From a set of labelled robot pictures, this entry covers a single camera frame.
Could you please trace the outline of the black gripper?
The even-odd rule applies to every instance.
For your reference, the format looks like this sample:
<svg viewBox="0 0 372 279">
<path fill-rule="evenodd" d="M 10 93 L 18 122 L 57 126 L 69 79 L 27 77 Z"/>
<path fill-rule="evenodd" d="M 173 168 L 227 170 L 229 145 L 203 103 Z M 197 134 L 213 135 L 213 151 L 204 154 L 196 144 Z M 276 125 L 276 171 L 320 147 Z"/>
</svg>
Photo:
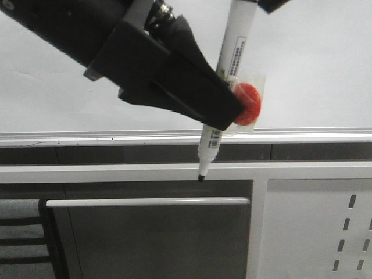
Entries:
<svg viewBox="0 0 372 279">
<path fill-rule="evenodd" d="M 1 12 L 83 65 L 88 79 L 125 90 L 147 86 L 170 56 L 154 40 L 175 20 L 164 1 L 1 1 Z"/>
</svg>

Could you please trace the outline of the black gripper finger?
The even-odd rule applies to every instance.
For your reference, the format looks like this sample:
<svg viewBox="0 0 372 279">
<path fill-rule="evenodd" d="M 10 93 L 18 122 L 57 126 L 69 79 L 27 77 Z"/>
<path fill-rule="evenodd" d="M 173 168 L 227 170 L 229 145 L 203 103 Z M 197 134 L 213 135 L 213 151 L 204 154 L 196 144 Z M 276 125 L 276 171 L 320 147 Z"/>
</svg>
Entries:
<svg viewBox="0 0 372 279">
<path fill-rule="evenodd" d="M 160 35 L 162 41 L 143 35 L 132 44 L 119 98 L 225 130 L 244 107 L 209 66 L 186 18 L 165 24 Z"/>
<path fill-rule="evenodd" d="M 258 5 L 266 13 L 272 13 L 280 7 L 284 6 L 290 0 L 258 0 Z"/>
</svg>

